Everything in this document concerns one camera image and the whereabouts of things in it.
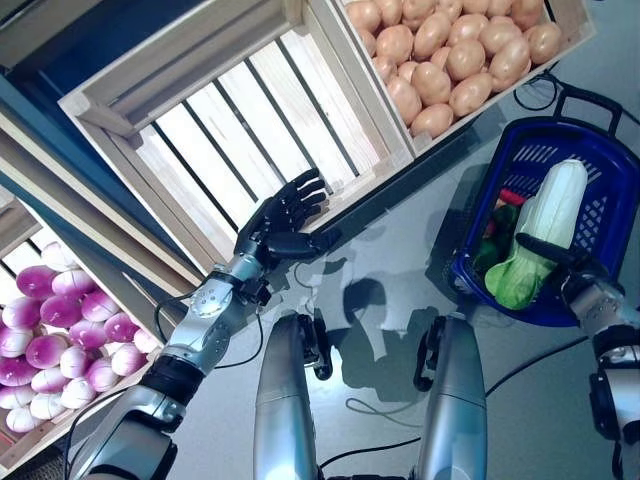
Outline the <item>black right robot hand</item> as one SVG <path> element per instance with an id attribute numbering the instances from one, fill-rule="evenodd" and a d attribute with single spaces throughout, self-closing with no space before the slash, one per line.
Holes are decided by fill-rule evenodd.
<path id="1" fill-rule="evenodd" d="M 566 249 L 526 233 L 518 233 L 515 239 L 521 247 L 556 264 L 551 284 L 559 291 L 559 297 L 566 306 L 597 283 L 603 283 L 621 295 L 626 294 L 624 287 L 610 276 L 605 266 L 582 247 Z"/>

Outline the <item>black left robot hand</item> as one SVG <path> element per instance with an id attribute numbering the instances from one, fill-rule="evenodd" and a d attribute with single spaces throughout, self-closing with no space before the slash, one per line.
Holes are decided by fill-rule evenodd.
<path id="1" fill-rule="evenodd" d="M 238 232 L 234 253 L 273 267 L 281 260 L 313 259 L 328 252 L 340 239 L 340 229 L 302 231 L 307 220 L 321 212 L 326 199 L 319 170 L 301 173 L 260 205 Z"/>

